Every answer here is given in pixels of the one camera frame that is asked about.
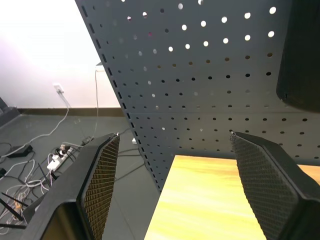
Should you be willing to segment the white wall socket plug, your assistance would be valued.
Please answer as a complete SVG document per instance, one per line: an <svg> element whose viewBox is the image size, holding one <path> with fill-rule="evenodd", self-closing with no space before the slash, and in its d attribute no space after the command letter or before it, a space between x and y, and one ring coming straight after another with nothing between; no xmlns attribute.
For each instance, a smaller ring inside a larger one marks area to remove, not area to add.
<svg viewBox="0 0 320 240"><path fill-rule="evenodd" d="M56 83L53 83L52 85L59 95L62 95L64 93L64 89L60 83L56 82Z"/></svg>

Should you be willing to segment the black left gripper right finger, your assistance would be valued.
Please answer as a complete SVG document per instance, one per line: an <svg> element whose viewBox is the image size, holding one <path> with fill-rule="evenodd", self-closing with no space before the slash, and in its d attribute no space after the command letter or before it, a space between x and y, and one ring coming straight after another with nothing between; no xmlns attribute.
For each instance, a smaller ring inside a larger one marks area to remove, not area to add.
<svg viewBox="0 0 320 240"><path fill-rule="evenodd" d="M320 240L320 184L278 144L230 136L246 199L267 240Z"/></svg>

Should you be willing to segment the black cylindrical object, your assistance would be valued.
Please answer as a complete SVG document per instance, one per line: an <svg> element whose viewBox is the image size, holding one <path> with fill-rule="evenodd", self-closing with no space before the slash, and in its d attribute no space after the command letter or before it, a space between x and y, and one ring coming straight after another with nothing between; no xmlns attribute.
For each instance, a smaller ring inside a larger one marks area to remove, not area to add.
<svg viewBox="0 0 320 240"><path fill-rule="evenodd" d="M276 94L286 105L320 113L320 0L292 0Z"/></svg>

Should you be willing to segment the grey perforated metal panel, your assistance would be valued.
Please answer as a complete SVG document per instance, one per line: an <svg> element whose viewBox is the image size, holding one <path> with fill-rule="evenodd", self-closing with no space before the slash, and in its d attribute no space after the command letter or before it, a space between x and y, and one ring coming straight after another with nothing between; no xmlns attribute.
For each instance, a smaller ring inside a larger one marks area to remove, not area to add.
<svg viewBox="0 0 320 240"><path fill-rule="evenodd" d="M75 0L145 165L234 158L232 132L320 165L320 114L276 87L292 0Z"/></svg>

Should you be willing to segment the white power strip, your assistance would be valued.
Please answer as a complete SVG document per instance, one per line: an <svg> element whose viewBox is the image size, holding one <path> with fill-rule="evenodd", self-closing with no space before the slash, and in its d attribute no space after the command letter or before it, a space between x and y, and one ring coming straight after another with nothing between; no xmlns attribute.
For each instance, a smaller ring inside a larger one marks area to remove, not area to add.
<svg viewBox="0 0 320 240"><path fill-rule="evenodd" d="M54 150L54 153L50 153L47 158L47 169L55 172L58 170L65 161L70 160L72 163L76 160L74 156L75 148L71 146L62 145Z"/></svg>

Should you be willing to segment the black power adapter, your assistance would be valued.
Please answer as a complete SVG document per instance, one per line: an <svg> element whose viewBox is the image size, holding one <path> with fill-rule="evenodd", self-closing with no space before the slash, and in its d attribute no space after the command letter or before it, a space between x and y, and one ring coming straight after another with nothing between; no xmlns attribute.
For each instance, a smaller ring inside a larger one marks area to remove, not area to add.
<svg viewBox="0 0 320 240"><path fill-rule="evenodd" d="M12 149L7 154L7 158L23 158L26 157L29 153L33 151L31 145L22 146L13 146Z"/></svg>

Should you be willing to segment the black router with antennas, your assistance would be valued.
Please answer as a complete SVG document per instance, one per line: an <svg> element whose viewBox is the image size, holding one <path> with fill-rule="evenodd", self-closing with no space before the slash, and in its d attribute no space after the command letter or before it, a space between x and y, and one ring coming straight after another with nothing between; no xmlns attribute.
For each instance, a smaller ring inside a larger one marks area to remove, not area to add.
<svg viewBox="0 0 320 240"><path fill-rule="evenodd" d="M49 185L44 177L39 179L33 179L37 170L40 169L40 165L35 167L35 161L32 160L32 168L25 178L19 178L20 181L18 185L9 187L3 196L6 197L4 201L9 207L11 207L18 214L22 214L23 210L27 208L26 200L34 203L39 199L35 195L34 190L40 189L42 195L49 191ZM11 211L6 207L0 211L0 235L5 235L9 231L8 227L5 225L19 226L22 221L19 220Z"/></svg>

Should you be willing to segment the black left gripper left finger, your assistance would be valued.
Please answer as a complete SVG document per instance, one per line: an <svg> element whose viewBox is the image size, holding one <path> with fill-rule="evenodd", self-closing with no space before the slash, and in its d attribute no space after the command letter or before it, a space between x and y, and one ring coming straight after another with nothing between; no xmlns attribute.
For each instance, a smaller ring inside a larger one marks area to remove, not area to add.
<svg viewBox="0 0 320 240"><path fill-rule="evenodd" d="M83 146L51 185L20 240L102 240L112 202L120 135Z"/></svg>

